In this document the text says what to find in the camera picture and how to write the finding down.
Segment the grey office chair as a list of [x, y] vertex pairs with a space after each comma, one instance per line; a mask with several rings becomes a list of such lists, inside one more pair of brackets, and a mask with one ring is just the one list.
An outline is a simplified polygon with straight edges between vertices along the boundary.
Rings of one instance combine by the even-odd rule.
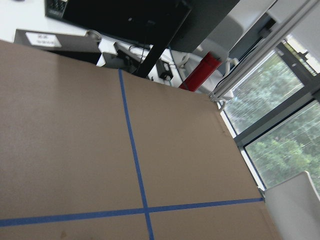
[[208, 52], [218, 57], [227, 71], [230, 71], [233, 59], [229, 58], [229, 53], [240, 40], [243, 32], [243, 27], [234, 18], [226, 16], [193, 52], [171, 50], [180, 79], [184, 81]]

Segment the black labelled box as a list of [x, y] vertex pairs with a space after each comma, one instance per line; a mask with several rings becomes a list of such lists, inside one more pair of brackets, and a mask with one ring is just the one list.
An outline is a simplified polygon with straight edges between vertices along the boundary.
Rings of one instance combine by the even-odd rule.
[[100, 53], [97, 43], [86, 36], [16, 29], [14, 43], [49, 52]]

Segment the black power adapter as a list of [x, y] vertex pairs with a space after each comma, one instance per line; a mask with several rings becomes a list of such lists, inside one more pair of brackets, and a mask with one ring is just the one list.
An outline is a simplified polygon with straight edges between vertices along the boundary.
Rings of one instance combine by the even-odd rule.
[[156, 70], [159, 78], [165, 81], [171, 81], [173, 78], [173, 73], [170, 67], [170, 63], [159, 59], [156, 62]]

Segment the red cylinder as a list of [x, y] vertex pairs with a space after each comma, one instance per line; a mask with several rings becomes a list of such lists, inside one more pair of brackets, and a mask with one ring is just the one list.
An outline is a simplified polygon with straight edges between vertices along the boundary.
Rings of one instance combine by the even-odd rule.
[[208, 52], [179, 88], [195, 92], [221, 64], [222, 60], [219, 57]]

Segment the aluminium frame post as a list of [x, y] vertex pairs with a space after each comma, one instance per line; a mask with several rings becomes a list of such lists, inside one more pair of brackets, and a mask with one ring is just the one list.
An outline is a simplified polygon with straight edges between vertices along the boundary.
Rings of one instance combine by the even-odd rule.
[[306, 0], [289, 15], [281, 24], [262, 41], [252, 52], [243, 59], [226, 77], [222, 79], [213, 91], [208, 94], [211, 102], [219, 101], [239, 80], [241, 80], [257, 63], [272, 51], [282, 39], [289, 34], [296, 25], [311, 11], [320, 5], [318, 0]]

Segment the white chair back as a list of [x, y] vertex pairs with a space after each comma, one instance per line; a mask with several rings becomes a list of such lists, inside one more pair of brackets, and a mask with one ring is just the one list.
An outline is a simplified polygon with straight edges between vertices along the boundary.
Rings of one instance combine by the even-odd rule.
[[320, 238], [320, 196], [308, 171], [267, 188], [264, 199], [283, 240]]

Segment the black monitor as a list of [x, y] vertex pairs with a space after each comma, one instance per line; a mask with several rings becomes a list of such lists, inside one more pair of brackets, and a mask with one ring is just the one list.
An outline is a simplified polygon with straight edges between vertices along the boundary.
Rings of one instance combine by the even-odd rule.
[[237, 0], [46, 0], [45, 16], [143, 47], [134, 74], [146, 77], [167, 47], [191, 53]]

